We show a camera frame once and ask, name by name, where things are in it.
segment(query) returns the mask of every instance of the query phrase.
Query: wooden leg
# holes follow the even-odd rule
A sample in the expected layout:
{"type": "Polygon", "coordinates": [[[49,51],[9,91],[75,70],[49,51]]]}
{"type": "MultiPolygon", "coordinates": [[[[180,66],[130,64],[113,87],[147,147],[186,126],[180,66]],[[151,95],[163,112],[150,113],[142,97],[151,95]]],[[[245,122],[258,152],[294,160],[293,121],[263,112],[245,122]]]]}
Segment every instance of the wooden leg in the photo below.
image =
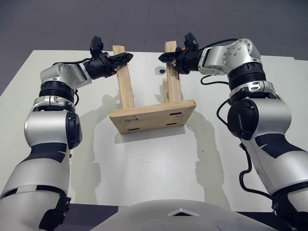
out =
{"type": "MultiPolygon", "coordinates": [[[[177,47],[176,41],[165,43],[165,52],[174,52],[177,47]]],[[[170,103],[181,101],[180,77],[173,64],[167,64],[168,95],[170,103]]]]}
{"type": "MultiPolygon", "coordinates": [[[[125,48],[123,46],[112,46],[112,49],[114,51],[114,55],[125,52],[125,48]]],[[[124,109],[135,107],[127,65],[119,66],[117,68],[117,81],[120,89],[122,107],[124,109]]]]}
{"type": "Polygon", "coordinates": [[[163,91],[164,91],[164,103],[169,102],[169,93],[168,93],[168,80],[163,78],[163,91]]]}

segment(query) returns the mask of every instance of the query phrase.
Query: white table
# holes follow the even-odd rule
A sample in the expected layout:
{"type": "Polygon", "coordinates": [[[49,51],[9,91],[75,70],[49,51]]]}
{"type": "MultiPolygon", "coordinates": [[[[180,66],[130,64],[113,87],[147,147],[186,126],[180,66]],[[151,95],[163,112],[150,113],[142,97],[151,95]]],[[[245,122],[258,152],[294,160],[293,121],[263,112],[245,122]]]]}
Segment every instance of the white table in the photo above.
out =
{"type": "MultiPolygon", "coordinates": [[[[160,54],[133,54],[129,71],[136,106],[162,102],[165,76],[154,73],[162,65],[160,54]]],[[[39,94],[41,70],[88,56],[88,51],[33,51],[0,97],[1,190],[14,166],[29,155],[23,128],[39,94]]],[[[291,57],[263,56],[262,61],[267,79],[292,111],[287,139],[307,149],[308,79],[291,57]]],[[[108,117],[108,111],[120,108],[116,76],[81,88],[77,113],[83,141],[70,161],[72,202],[131,205],[170,198],[206,201],[235,211],[271,211],[268,199],[243,191],[238,182],[240,171],[247,169],[246,156],[239,140],[216,118],[217,107],[229,95],[228,86],[202,86],[201,77],[196,72],[181,76],[184,99],[197,103],[185,126],[126,135],[120,135],[108,117]]],[[[228,106],[221,111],[223,118],[227,111],[228,106]]],[[[254,170],[245,183],[265,190],[254,170]]]]}

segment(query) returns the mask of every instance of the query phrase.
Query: wooden plank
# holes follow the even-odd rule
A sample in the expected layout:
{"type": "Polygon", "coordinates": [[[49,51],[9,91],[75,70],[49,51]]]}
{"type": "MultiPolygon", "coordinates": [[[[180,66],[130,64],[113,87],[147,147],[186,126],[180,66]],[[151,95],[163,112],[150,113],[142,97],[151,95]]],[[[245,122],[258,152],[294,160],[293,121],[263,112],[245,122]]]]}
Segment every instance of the wooden plank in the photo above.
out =
{"type": "MultiPolygon", "coordinates": [[[[125,52],[123,46],[112,46],[114,55],[125,52]]],[[[123,108],[131,108],[135,106],[133,91],[131,88],[130,77],[128,72],[128,66],[118,66],[117,69],[117,81],[120,89],[120,99],[123,108]]]]}
{"type": "MultiPolygon", "coordinates": [[[[165,43],[165,52],[174,52],[177,47],[176,41],[165,43]]],[[[169,101],[181,101],[180,77],[179,73],[174,69],[173,64],[167,63],[167,79],[168,79],[168,95],[169,101]]]]}
{"type": "Polygon", "coordinates": [[[169,102],[169,93],[168,93],[168,80],[163,78],[163,94],[164,94],[164,103],[169,102]]]}
{"type": "Polygon", "coordinates": [[[121,134],[183,126],[196,107],[194,100],[164,103],[109,112],[121,134]]]}

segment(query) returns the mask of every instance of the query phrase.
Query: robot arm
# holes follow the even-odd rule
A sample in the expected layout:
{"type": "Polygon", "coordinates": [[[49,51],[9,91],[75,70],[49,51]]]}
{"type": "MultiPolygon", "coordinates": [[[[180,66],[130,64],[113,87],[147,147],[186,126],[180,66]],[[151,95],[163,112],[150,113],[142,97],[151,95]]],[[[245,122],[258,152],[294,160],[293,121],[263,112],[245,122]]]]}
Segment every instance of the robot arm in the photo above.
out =
{"type": "Polygon", "coordinates": [[[25,123],[30,155],[19,163],[0,196],[1,230],[53,231],[69,210],[70,150],[82,140],[74,93],[92,79],[109,77],[128,63],[132,54],[108,56],[94,37],[92,57],[56,63],[41,72],[41,89],[25,123]]]}
{"type": "Polygon", "coordinates": [[[285,139],[291,112],[266,80],[260,53],[249,39],[198,49],[191,33],[185,38],[185,49],[159,59],[181,74],[228,75],[229,131],[248,151],[276,214],[293,227],[308,227],[308,153],[285,139]]]}

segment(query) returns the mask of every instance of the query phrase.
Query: black cable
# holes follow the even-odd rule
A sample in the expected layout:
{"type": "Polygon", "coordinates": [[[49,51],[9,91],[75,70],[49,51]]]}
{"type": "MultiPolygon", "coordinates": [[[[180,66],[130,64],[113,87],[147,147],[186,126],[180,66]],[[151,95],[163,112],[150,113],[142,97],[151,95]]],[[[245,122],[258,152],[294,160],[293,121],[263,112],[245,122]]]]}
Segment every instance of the black cable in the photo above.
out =
{"type": "Polygon", "coordinates": [[[77,100],[76,100],[76,103],[74,104],[75,106],[78,104],[78,102],[79,102],[79,95],[77,94],[78,93],[78,90],[76,89],[76,91],[75,91],[75,95],[76,95],[76,97],[77,97],[77,100]]]}
{"type": "Polygon", "coordinates": [[[211,84],[215,84],[215,83],[223,83],[223,84],[229,85],[229,83],[228,83],[228,82],[225,82],[225,81],[214,81],[214,82],[204,83],[204,82],[203,82],[203,79],[205,79],[205,78],[207,78],[207,77],[210,77],[210,76],[211,76],[211,75],[202,77],[201,80],[200,80],[201,84],[202,84],[202,85],[211,85],[211,84]]]}
{"type": "Polygon", "coordinates": [[[245,184],[244,184],[244,175],[251,172],[252,163],[251,163],[251,158],[250,158],[250,156],[249,156],[249,153],[248,153],[246,147],[243,145],[243,143],[240,144],[240,147],[245,151],[246,156],[247,156],[247,162],[248,162],[248,169],[242,171],[242,172],[240,173],[240,175],[239,175],[240,185],[241,185],[242,189],[245,190],[246,192],[256,193],[256,194],[262,195],[262,196],[264,196],[264,197],[267,197],[267,198],[269,198],[270,200],[273,200],[273,198],[272,198],[269,194],[267,194],[267,193],[265,193],[265,192],[262,192],[262,191],[259,191],[259,190],[249,189],[249,188],[247,188],[247,187],[245,186],[245,184]]]}
{"type": "Polygon", "coordinates": [[[56,62],[56,63],[54,63],[53,65],[56,65],[56,64],[58,64],[58,63],[63,63],[63,64],[80,64],[80,63],[83,63],[83,62],[85,62],[85,61],[92,60],[92,58],[93,58],[93,57],[91,57],[91,58],[85,58],[85,59],[83,59],[83,60],[76,61],[76,62],[56,62]]]}
{"type": "Polygon", "coordinates": [[[220,117],[219,112],[220,112],[220,110],[222,109],[222,107],[223,107],[226,103],[229,102],[229,100],[230,100],[230,99],[227,99],[226,101],[224,101],[224,102],[219,106],[219,108],[218,108],[217,111],[216,111],[216,116],[217,116],[218,119],[220,119],[220,121],[221,121],[222,123],[224,123],[226,126],[228,125],[228,123],[227,123],[226,121],[224,121],[223,118],[220,117]]]}
{"type": "Polygon", "coordinates": [[[202,51],[202,50],[205,49],[205,48],[212,47],[212,46],[215,46],[215,45],[220,44],[220,43],[223,43],[223,42],[236,41],[236,40],[238,40],[238,39],[237,39],[237,38],[228,38],[228,39],[225,39],[225,40],[213,42],[213,43],[208,44],[208,45],[206,45],[205,47],[199,49],[199,51],[202,51]]]}

